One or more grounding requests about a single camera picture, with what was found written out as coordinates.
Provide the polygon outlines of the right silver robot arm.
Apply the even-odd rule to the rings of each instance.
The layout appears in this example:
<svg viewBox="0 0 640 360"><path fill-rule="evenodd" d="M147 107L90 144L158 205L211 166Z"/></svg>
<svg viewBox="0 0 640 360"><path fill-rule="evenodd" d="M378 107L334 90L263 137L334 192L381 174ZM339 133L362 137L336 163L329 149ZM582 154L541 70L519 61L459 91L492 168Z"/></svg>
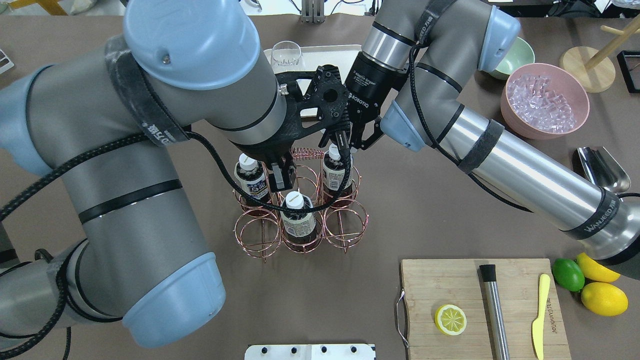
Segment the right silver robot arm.
<svg viewBox="0 0 640 360"><path fill-rule="evenodd" d="M357 101L389 90L380 76L409 78L382 117L382 132L418 152L432 147L470 177L539 214L583 244L596 262L640 274L639 203L622 200L458 101L475 71L498 66L521 31L516 18L480 0L384 0L354 62L374 75Z"/></svg>

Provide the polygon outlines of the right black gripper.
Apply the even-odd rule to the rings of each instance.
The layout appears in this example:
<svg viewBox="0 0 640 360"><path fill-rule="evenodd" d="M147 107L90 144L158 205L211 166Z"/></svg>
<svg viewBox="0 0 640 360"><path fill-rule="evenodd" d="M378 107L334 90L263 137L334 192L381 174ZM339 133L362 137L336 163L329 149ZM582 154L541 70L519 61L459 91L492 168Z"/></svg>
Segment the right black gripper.
<svg viewBox="0 0 640 360"><path fill-rule="evenodd" d="M350 92L347 111L349 120L340 121L320 130L322 137L318 142L325 148L329 142L338 150L368 150L385 134L381 129L381 120L375 120L381 112L381 106L391 89L399 90L407 79L406 70L394 70L382 66L359 51L345 80ZM373 133L363 139L366 123L373 121Z"/></svg>

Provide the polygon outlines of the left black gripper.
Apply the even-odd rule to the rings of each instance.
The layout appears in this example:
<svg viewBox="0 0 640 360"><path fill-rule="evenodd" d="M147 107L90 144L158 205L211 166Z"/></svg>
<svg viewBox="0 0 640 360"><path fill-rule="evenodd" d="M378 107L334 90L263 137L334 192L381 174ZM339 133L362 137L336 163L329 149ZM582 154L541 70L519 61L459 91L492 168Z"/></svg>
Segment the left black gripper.
<svg viewBox="0 0 640 360"><path fill-rule="evenodd" d="M300 120L285 120L275 133L265 139L231 140L238 149L252 158L269 163L269 187L272 192L290 191L297 178L291 148L301 130Z"/></svg>

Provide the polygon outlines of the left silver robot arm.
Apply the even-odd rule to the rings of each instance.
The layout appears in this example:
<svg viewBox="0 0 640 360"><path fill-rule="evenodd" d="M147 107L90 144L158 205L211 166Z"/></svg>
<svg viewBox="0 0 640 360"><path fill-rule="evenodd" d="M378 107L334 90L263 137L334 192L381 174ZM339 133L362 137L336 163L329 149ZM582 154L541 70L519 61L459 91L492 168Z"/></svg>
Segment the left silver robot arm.
<svg viewBox="0 0 640 360"><path fill-rule="evenodd" d="M1 148L62 181L86 239L1 276L1 358L55 326L116 322L166 346L226 290L167 146L200 120L237 145L283 125L286 103L237 0L131 0L123 34L1 91Z"/></svg>

